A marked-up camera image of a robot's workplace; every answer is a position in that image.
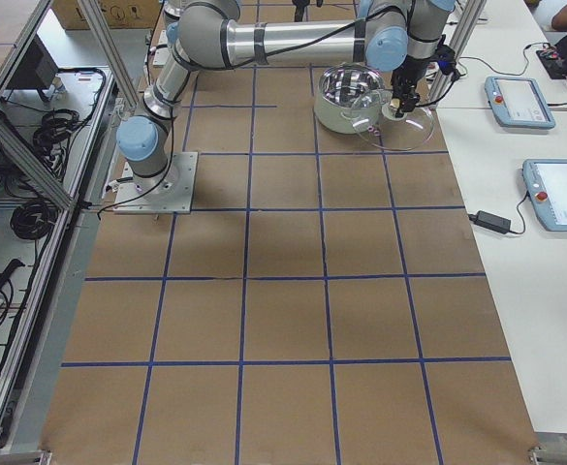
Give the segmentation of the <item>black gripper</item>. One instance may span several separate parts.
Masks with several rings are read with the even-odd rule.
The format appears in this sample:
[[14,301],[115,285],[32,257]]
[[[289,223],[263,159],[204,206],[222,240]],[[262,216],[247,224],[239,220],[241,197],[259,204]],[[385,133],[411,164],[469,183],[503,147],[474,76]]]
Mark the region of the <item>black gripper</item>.
[[409,110],[414,110],[420,101],[417,84],[425,76],[428,59],[406,57],[403,63],[393,71],[391,85],[393,88],[392,107],[394,118],[402,119]]

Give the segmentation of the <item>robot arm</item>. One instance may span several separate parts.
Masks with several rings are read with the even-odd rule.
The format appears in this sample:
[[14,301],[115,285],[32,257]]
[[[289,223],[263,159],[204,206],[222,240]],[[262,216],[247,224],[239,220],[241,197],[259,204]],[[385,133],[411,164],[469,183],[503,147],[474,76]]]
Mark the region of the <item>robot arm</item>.
[[362,1],[351,22],[241,24],[237,1],[191,1],[169,35],[170,56],[143,93],[139,113],[123,122],[116,142],[142,197],[167,192],[174,183],[164,145],[173,112],[190,77],[249,64],[298,61],[364,63],[392,75],[387,113],[401,119],[418,105],[417,83],[444,51],[443,30],[452,1]]
[[323,6],[323,0],[293,0],[294,5],[294,22],[302,22],[306,13],[306,9],[314,2],[318,8]]

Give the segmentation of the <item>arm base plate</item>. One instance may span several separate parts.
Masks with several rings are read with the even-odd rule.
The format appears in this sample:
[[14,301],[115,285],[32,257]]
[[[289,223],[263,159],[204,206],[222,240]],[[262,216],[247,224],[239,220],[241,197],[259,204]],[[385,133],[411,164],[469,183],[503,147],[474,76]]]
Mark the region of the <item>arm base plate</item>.
[[112,211],[118,214],[190,214],[198,158],[198,152],[174,152],[171,168],[148,179],[134,175],[126,161],[122,174],[131,180],[119,185]]
[[150,65],[155,68],[161,68],[166,64],[169,57],[168,39],[167,33],[163,30],[158,38],[158,42],[155,46],[150,47]]

